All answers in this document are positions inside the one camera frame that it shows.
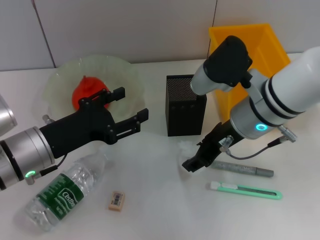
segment black mesh pencil holder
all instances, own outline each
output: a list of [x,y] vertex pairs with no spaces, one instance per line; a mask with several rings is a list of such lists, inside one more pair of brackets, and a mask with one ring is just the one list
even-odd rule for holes
[[200,135],[207,96],[190,88],[193,75],[166,76],[165,118],[168,137]]

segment white tabletop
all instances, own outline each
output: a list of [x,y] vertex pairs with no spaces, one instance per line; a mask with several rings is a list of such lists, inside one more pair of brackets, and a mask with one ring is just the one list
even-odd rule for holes
[[[167,137],[165,117],[166,75],[193,74],[202,60],[136,64],[145,87],[149,120],[141,132],[112,146],[89,143],[67,156],[58,171],[34,185],[24,181],[0,192],[0,236],[3,240],[104,239],[104,240],[269,240],[315,239],[320,223],[320,106],[309,109],[287,125],[298,136],[242,164],[274,170],[265,178],[207,168],[189,176],[178,164],[178,142],[197,143],[218,122],[212,94],[201,136]],[[54,69],[0,72],[0,93],[14,112],[14,133],[37,125],[47,105],[42,90]],[[257,140],[232,147],[237,156],[248,156],[280,136],[276,130]],[[74,160],[103,146],[110,168],[103,182],[50,233],[26,221],[22,208],[59,171]],[[236,162],[221,154],[217,160]],[[251,197],[206,188],[210,181],[278,190],[282,200]],[[111,192],[125,193],[121,212],[107,209]]]

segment yellow bin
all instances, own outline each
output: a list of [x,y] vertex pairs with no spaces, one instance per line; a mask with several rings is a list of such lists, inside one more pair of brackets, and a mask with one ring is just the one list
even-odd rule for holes
[[[210,54],[229,35],[236,36],[244,42],[253,61],[251,68],[257,69],[269,78],[290,63],[288,55],[268,23],[210,27]],[[248,94],[241,84],[238,84],[229,92],[216,90],[215,95],[221,121],[225,122],[230,118],[232,107]]]

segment green label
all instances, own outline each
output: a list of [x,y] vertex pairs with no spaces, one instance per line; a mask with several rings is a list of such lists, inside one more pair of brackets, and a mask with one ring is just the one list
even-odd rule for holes
[[84,194],[69,177],[60,173],[37,197],[61,220],[84,198]]

